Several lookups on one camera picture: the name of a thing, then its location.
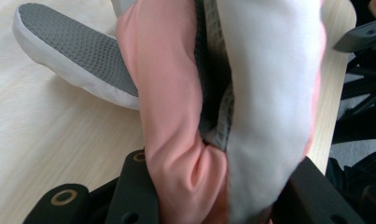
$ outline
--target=black fabric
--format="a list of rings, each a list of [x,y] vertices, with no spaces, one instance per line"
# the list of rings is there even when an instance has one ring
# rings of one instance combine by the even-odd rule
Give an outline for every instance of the black fabric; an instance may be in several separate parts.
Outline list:
[[[356,12],[356,26],[376,20],[369,10],[369,2],[370,0],[351,0]]]
[[[356,115],[339,119],[333,134],[333,144],[376,139],[376,106]]]
[[[376,185],[376,152],[352,167],[344,166],[344,171],[335,159],[330,158],[326,178],[336,189],[360,198],[365,187]]]

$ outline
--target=white fabric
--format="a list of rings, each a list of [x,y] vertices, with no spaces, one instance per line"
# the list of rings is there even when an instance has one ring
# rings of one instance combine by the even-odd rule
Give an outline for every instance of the white fabric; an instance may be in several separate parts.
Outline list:
[[[320,1],[217,5],[235,95],[227,146],[229,223],[249,223],[276,200],[309,139],[321,59]]]
[[[111,0],[112,5],[116,14],[119,17],[124,14],[124,12],[129,8],[135,0]]]

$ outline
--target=pink fabric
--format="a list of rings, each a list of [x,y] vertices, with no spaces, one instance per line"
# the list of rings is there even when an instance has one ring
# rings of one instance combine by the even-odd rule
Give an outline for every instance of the pink fabric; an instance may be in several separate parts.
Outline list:
[[[193,54],[196,25],[192,0],[138,0],[118,18],[117,39],[139,91],[146,162],[162,223],[227,220],[226,155],[204,144],[198,133],[202,90]]]
[[[326,30],[324,25],[321,25],[321,55],[324,55],[325,53],[325,47],[327,46],[327,35],[326,35]],[[315,128],[315,112],[316,112],[316,107],[318,106],[318,100],[319,100],[319,94],[321,92],[321,68],[319,68],[318,73],[316,74],[315,77],[315,84],[313,87],[313,100],[312,100],[312,126],[310,130],[310,138],[309,141],[307,142],[306,148],[304,149],[304,155],[303,159],[305,156],[309,153],[310,148],[313,144],[313,134],[314,134],[314,128]]]

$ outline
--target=wooden table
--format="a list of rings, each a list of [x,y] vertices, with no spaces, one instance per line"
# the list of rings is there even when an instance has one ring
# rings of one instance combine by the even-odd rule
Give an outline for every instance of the wooden table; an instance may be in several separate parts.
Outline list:
[[[115,33],[110,1],[32,2]],[[129,152],[144,145],[137,111],[69,85],[22,52],[11,32],[21,3],[0,2],[0,224],[22,223],[39,198],[61,184],[100,187],[119,175]],[[310,157],[325,171],[348,58],[331,47],[354,26],[355,13],[347,0],[327,0],[323,18],[327,53]]]

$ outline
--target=gray mesh shoe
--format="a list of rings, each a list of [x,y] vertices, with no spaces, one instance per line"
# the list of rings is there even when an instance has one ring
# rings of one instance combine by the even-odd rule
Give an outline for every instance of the gray mesh shoe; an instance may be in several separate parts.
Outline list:
[[[113,36],[39,4],[16,10],[13,33],[28,56],[72,85],[113,104],[139,108],[138,90]]]

